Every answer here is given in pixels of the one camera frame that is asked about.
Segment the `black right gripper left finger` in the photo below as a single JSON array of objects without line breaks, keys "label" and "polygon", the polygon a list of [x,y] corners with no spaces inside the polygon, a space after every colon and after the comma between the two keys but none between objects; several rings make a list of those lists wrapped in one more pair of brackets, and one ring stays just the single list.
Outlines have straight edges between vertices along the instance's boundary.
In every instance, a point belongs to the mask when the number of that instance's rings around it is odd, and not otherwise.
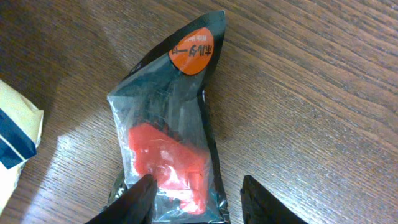
[{"label": "black right gripper left finger", "polygon": [[120,173],[111,189],[108,204],[101,213],[86,224],[146,224],[152,222],[157,181],[150,174],[140,178],[132,187],[125,184]]}]

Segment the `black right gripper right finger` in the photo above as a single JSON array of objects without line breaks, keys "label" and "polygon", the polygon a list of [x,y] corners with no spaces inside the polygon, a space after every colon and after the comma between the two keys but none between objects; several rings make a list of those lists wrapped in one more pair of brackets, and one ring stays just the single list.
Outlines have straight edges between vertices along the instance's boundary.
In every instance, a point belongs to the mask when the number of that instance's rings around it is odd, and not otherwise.
[{"label": "black right gripper right finger", "polygon": [[307,224],[251,175],[244,176],[240,194],[244,224]]}]

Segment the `black packet with red item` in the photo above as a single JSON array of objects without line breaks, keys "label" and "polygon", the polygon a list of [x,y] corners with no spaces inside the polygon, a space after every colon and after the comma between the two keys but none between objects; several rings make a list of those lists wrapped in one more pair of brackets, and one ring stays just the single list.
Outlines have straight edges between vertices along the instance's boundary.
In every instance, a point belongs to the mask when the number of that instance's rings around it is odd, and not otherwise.
[{"label": "black packet with red item", "polygon": [[229,223],[205,103],[225,30],[224,11],[198,17],[156,45],[108,94],[124,166],[109,202],[150,174],[157,182],[153,223]]}]

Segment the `yellow wet wipes pack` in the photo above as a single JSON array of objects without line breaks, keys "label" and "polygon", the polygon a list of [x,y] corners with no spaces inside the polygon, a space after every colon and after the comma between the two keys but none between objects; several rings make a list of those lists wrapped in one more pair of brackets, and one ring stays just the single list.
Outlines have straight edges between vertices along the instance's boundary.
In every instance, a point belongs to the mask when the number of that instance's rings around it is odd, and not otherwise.
[{"label": "yellow wet wipes pack", "polygon": [[44,111],[1,81],[1,210],[17,187],[25,163],[37,154]]}]

